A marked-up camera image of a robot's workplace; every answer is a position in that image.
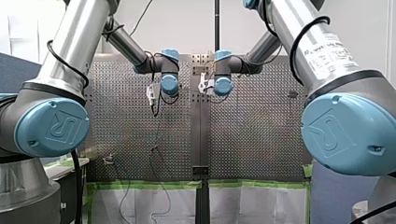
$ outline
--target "blue joint cap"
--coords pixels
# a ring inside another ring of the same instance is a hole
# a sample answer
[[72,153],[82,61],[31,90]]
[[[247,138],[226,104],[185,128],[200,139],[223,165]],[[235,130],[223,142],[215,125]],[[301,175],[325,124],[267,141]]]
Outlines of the blue joint cap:
[[215,62],[231,57],[232,53],[227,49],[219,49],[215,53]]
[[217,96],[226,96],[233,90],[233,82],[227,77],[219,77],[215,81],[214,92]]
[[175,74],[163,74],[161,79],[161,90],[170,96],[178,93],[178,78]]
[[175,49],[163,49],[162,54],[166,55],[166,56],[168,56],[170,58],[173,58],[176,61],[178,61],[180,59],[178,51],[175,50]]
[[328,93],[303,113],[302,136],[312,156],[344,175],[396,171],[396,119],[382,106],[349,93]]
[[256,9],[260,0],[244,0],[244,7],[248,9]]
[[78,147],[90,129],[85,108],[67,98],[52,98],[26,111],[17,123],[14,140],[31,157],[58,157]]

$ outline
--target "robotic arm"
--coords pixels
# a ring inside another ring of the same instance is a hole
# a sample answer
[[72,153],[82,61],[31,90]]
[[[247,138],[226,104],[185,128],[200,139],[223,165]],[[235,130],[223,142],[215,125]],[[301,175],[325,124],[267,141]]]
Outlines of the robotic arm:
[[83,89],[104,35],[140,74],[162,73],[161,89],[178,93],[178,52],[147,55],[112,18],[119,0],[73,0],[37,78],[18,96],[0,95],[0,156],[57,157],[74,150],[88,133]]
[[302,117],[304,143],[320,163],[345,175],[396,171],[396,93],[384,76],[361,68],[319,16],[323,1],[246,0],[267,32],[244,58],[216,52],[215,93],[227,95],[231,73],[255,74],[283,45],[290,69],[307,92]]

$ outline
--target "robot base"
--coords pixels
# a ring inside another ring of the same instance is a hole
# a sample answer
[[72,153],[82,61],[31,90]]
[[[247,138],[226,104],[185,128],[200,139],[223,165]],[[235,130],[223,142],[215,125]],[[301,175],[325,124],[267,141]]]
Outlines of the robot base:
[[61,223],[61,191],[39,159],[0,164],[0,224]]
[[[356,219],[385,204],[396,201],[396,178],[382,176],[375,186],[368,201],[355,203],[352,207],[352,219]],[[364,224],[392,224],[396,223],[396,209],[390,209],[375,217],[369,218]]]

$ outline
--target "logo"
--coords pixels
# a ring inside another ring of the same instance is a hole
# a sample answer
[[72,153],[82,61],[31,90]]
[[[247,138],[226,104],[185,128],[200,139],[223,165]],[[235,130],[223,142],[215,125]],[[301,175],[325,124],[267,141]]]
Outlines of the logo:
[[73,144],[80,125],[81,118],[58,111],[52,118],[46,138],[60,143]]
[[353,145],[332,110],[312,122],[307,130],[325,157],[331,157]]

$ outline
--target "pegboard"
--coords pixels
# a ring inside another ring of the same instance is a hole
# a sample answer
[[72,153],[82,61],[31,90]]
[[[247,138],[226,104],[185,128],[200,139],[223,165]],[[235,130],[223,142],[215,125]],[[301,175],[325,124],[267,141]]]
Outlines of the pegboard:
[[[155,153],[152,164],[161,180],[194,179],[193,165],[208,166],[212,179],[304,180],[302,166],[311,162],[300,134],[305,96],[288,58],[265,65],[259,75],[233,75],[232,94],[211,104],[221,98],[197,94],[199,74],[193,71],[202,65],[192,56],[181,57],[180,98],[162,105],[157,118],[146,98],[150,74],[137,75],[120,55],[95,58],[86,92],[92,118],[89,180],[156,180],[149,156],[155,146],[161,156]],[[110,154],[118,169],[104,165]]]
[[210,109],[210,178],[304,180],[302,165],[311,162],[300,134],[304,88],[288,58],[233,81],[228,99]]
[[[181,62],[179,98],[174,105],[162,102],[160,113],[154,118],[146,97],[151,74],[137,75],[120,55],[95,57],[89,75],[92,80],[92,146],[87,146],[91,147],[87,156],[92,158],[90,181],[155,180],[155,175],[164,180],[191,179],[190,73],[191,64]],[[155,150],[150,155],[155,146],[161,154]],[[103,158],[110,154],[114,155],[116,165],[104,165]]]

